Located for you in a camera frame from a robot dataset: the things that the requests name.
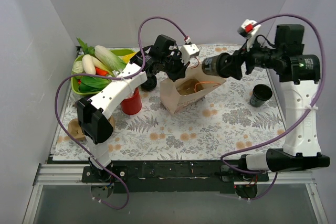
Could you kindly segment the paper takeout bag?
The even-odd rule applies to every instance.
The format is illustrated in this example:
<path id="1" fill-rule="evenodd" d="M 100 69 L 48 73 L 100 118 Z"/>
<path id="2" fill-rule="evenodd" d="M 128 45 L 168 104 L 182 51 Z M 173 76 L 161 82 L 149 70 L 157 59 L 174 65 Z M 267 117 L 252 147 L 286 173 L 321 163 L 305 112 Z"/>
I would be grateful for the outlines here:
<path id="1" fill-rule="evenodd" d="M 160 82 L 160 99 L 165 108 L 175 114 L 225 82 L 225 78 L 206 75 L 201 65 L 190 67 L 185 78 L 176 81 L 166 78 Z"/>

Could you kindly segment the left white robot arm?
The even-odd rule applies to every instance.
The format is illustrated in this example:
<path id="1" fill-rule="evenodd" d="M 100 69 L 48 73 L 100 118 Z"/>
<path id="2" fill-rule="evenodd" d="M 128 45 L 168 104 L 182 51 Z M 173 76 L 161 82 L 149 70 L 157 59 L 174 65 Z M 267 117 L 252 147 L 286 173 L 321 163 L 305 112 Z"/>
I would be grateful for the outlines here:
<path id="1" fill-rule="evenodd" d="M 77 102 L 77 118 L 89 146 L 89 164 L 92 175 L 100 182 L 111 178 L 112 161 L 108 139 L 114 131 L 110 117 L 117 106 L 140 85 L 152 90 L 156 87 L 156 74 L 164 72 L 172 81 L 185 77 L 190 59 L 199 49 L 186 38 L 181 47 L 166 35 L 159 35 L 151 46 L 141 48 L 118 75 L 102 91 L 89 100 Z"/>

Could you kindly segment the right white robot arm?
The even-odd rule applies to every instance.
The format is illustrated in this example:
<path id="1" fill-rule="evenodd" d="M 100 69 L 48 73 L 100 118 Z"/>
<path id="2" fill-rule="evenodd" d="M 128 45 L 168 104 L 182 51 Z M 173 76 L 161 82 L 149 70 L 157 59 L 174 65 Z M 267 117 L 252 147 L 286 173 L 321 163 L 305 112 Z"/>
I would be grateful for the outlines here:
<path id="1" fill-rule="evenodd" d="M 216 70 L 223 77 L 242 78 L 254 68 L 272 69 L 279 76 L 286 105 L 287 130 L 275 139 L 284 139 L 282 148 L 270 148 L 263 153 L 241 156 L 237 171 L 242 180 L 251 180 L 262 172 L 303 171 L 325 168 L 330 158 L 321 153 L 316 127 L 316 100 L 321 93 L 320 61 L 316 55 L 304 55 L 304 26 L 278 25 L 275 41 L 263 47 L 257 41 L 259 25 L 246 20 L 238 29 L 245 44 L 232 55 L 221 54 Z"/>

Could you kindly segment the stack of dark plastic cups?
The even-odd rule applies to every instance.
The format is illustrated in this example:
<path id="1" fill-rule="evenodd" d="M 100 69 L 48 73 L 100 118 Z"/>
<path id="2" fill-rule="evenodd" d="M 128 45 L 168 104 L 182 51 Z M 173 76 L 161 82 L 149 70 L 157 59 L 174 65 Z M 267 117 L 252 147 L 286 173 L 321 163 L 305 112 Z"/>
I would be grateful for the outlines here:
<path id="1" fill-rule="evenodd" d="M 272 89 L 265 84 L 258 84 L 253 88 L 249 103 L 255 108 L 261 107 L 273 95 Z"/>

